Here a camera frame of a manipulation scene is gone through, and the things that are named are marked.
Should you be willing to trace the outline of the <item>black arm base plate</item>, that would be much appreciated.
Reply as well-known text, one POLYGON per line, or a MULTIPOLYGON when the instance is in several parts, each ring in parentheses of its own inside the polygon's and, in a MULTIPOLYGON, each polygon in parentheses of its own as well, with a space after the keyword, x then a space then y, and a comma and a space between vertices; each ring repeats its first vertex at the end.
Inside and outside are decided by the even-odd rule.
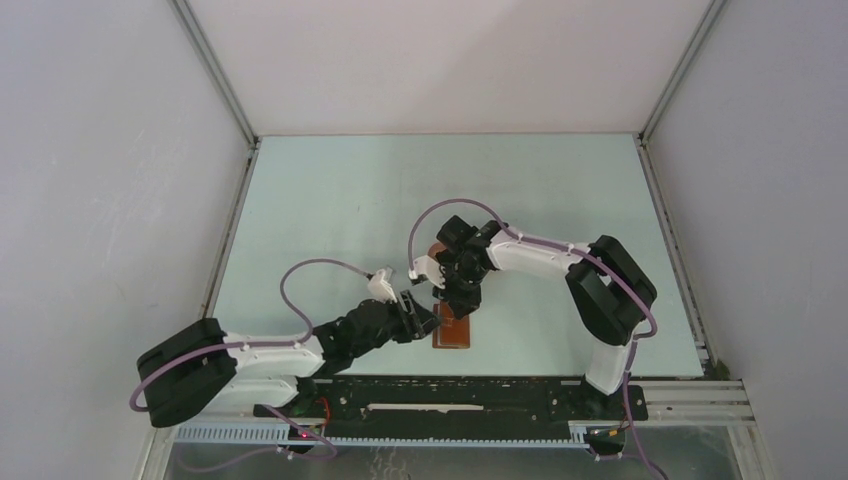
POLYGON ((325 420, 334 438, 565 440, 577 422, 648 418, 640 386, 605 396, 576 377, 339 375, 298 385, 279 412, 325 420))

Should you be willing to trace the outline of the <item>pink oval plastic tray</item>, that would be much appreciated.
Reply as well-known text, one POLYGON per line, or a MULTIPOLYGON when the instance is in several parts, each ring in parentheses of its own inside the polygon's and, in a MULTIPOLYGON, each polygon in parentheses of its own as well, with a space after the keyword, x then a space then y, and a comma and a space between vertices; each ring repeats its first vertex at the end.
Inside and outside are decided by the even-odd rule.
POLYGON ((453 260, 453 253, 441 242, 436 242, 430 246, 428 256, 434 260, 440 269, 449 266, 453 260))

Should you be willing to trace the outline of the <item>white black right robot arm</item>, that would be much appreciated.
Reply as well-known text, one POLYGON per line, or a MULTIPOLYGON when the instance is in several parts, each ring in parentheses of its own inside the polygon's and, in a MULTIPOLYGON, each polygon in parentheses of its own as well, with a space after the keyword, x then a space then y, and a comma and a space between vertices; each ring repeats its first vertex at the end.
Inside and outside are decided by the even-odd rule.
POLYGON ((564 282, 592 337, 583 408, 606 418, 620 407, 620 389, 643 336, 637 328, 647 323, 645 334, 653 336, 658 326, 651 311, 656 287, 618 239, 602 235, 574 244, 531 236, 498 220, 475 227, 453 216, 442 225, 437 241, 441 250, 414 259, 410 277, 427 279, 434 296, 458 317, 480 308, 482 283, 494 272, 564 282))

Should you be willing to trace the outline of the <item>brown leather card holder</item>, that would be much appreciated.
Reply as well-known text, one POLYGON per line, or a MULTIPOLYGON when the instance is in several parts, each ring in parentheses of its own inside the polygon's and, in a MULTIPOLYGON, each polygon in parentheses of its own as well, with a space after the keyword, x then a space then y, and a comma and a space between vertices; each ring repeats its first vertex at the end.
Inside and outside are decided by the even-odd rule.
POLYGON ((453 311, 444 302, 434 304, 433 313, 441 319, 441 325, 431 335, 434 349, 465 350, 471 347, 469 316, 455 317, 453 311))

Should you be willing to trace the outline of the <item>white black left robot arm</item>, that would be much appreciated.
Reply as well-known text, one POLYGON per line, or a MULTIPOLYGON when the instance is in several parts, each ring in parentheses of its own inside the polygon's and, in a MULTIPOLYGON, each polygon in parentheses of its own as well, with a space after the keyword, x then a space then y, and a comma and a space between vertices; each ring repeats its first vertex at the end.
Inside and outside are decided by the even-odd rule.
POLYGON ((238 335, 224 331, 215 318, 203 318, 137 359, 140 385, 130 405, 155 428, 262 404, 304 416, 316 403, 313 377, 340 373, 388 342, 425 339, 440 324, 408 291, 396 302, 364 300, 315 327, 306 340, 238 335))

